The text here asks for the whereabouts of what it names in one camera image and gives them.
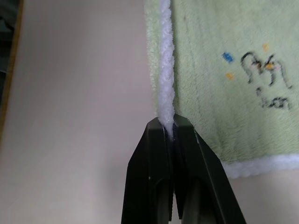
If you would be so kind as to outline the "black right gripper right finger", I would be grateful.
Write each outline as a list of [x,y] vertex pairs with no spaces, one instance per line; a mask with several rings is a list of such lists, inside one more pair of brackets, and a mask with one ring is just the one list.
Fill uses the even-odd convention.
[[191,122],[174,116],[173,165],[178,216],[183,224],[244,224],[221,161]]

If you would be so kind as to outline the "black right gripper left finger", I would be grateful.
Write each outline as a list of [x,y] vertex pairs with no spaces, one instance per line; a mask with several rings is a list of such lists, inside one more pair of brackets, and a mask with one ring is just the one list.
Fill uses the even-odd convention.
[[173,179],[164,127],[151,120],[127,167],[123,224],[167,224],[171,221]]

